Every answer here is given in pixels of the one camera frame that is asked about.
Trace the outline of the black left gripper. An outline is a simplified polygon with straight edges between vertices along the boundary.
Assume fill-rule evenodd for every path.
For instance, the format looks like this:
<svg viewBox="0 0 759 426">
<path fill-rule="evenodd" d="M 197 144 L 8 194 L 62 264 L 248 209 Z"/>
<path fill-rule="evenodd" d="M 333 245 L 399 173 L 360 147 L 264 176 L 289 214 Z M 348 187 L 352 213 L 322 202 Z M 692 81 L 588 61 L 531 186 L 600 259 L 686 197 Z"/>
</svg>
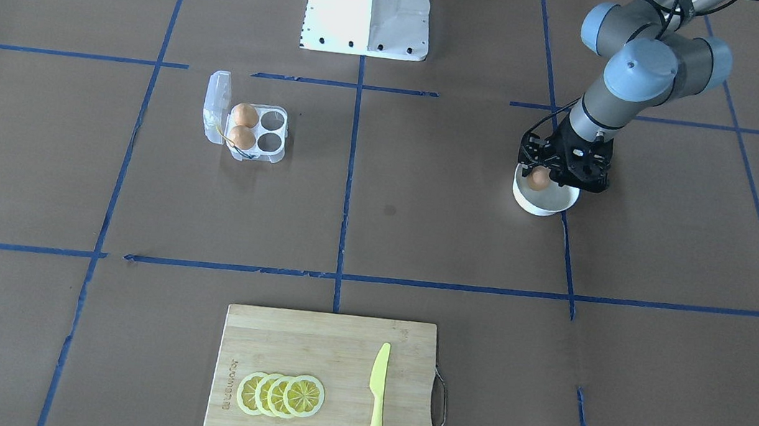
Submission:
<svg viewBox="0 0 759 426">
<path fill-rule="evenodd" d="M 542 138 L 534 131 L 558 113 L 543 117 L 521 139 L 518 164 L 521 175 L 529 175 L 537 167 L 546 167 L 549 177 L 559 186 L 570 186 L 591 193 L 601 193 L 610 186 L 607 172 L 615 151 L 613 139 L 595 141 L 581 138 L 572 129 L 570 121 L 563 120 L 552 135 Z"/>
</svg>

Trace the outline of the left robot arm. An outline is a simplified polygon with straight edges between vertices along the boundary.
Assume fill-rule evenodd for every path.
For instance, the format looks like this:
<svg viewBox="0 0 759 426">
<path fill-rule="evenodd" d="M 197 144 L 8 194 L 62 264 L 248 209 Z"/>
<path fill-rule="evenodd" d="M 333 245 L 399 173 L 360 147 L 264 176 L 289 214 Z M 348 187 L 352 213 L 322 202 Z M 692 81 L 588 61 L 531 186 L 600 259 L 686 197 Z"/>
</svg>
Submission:
<svg viewBox="0 0 759 426">
<path fill-rule="evenodd" d="M 594 6 L 580 37 L 606 59 L 602 74 L 564 109 L 548 137 L 535 129 L 520 143 L 518 170 L 536 190 L 549 182 L 591 193 L 610 185 L 614 142 L 643 110 L 709 91 L 730 76 L 732 51 L 714 37 L 686 39 L 678 29 L 735 0 L 633 0 Z"/>
</svg>

